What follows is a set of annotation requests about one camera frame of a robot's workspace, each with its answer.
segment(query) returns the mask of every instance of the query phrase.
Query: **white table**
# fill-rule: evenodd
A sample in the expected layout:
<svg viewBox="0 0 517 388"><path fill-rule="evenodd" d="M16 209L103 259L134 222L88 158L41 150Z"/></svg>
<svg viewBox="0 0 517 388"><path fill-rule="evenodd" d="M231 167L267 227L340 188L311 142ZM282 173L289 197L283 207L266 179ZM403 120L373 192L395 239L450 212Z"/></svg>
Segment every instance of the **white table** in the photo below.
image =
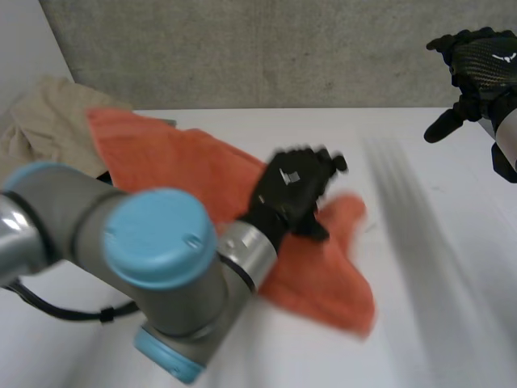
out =
<svg viewBox="0 0 517 388"><path fill-rule="evenodd" d="M473 282L488 289L498 308L517 307L517 186L493 173L491 139L466 124L446 141L428 145L422 135L443 109L265 109L147 111L175 119L181 129L201 128L259 158L278 146L326 145L345 155L350 173L332 192L361 195L368 219L355 257L376 297L378 319L361 342L340 331L277 310L257 299L226 340L198 387L346 386L420 388L426 380L425 350L410 299L385 233L367 169L362 137L397 139L452 246L472 269ZM103 329L75 387L181 386L132 348L142 317ZM517 381L494 386L516 386Z"/></svg>

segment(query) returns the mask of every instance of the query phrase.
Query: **orange towel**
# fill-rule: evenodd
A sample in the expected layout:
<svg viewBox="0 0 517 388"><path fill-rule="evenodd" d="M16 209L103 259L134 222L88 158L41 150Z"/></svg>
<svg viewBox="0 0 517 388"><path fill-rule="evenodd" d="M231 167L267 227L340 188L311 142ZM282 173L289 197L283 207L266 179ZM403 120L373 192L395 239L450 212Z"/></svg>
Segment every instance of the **orange towel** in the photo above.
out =
<svg viewBox="0 0 517 388"><path fill-rule="evenodd" d="M128 192L173 187L191 193L217 225L246 211L264 163L198 129L177 130L161 120L116 109L88 112L97 150L114 184ZM366 280L349 261L363 201L336 198L317 215L326 242L288 236L259 293L277 306L367 335L374 302Z"/></svg>

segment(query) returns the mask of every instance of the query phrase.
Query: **robotic hand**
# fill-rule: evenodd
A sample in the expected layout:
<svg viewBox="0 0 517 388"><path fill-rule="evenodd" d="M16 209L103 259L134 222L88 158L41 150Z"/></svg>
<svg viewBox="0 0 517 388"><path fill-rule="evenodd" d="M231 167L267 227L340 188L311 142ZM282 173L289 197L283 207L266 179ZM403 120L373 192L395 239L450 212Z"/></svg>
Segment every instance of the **robotic hand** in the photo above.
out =
<svg viewBox="0 0 517 388"><path fill-rule="evenodd" d="M494 170L517 183L517 37L491 28L442 36L427 45L443 55L461 96L426 131L430 143L444 139L465 120L480 121L495 140Z"/></svg>
<svg viewBox="0 0 517 388"><path fill-rule="evenodd" d="M203 205L173 189L128 195L76 170L37 163L0 192L0 285L54 317L99 319L140 309L148 321L135 346L185 383L204 370L262 284L290 232L328 234L317 199L343 156L281 151L269 162L245 214L217 239ZM101 314L51 306L19 282L67 259L135 303Z"/></svg>

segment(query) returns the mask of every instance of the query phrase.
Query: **light blue cap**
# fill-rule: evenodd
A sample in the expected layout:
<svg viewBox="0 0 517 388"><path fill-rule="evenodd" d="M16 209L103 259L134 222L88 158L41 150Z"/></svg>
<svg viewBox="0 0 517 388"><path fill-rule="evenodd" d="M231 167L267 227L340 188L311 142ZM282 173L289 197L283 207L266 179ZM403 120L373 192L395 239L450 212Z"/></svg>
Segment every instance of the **light blue cap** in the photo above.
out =
<svg viewBox="0 0 517 388"><path fill-rule="evenodd" d="M9 175L7 179L4 181L2 187L4 190L12 190L21 180L27 178L29 175L53 167L68 168L70 170L73 170L72 167L66 166L65 164L61 163L34 162L31 164L27 164L26 166L20 167L18 170Z"/></svg>
<svg viewBox="0 0 517 388"><path fill-rule="evenodd" d="M164 290L201 276L216 252L216 232L204 206L175 189L130 196L108 218L104 254L131 285Z"/></svg>
<svg viewBox="0 0 517 388"><path fill-rule="evenodd" d="M143 328L137 333L135 348L154 361L184 384L192 384L204 371L204 367L189 360Z"/></svg>

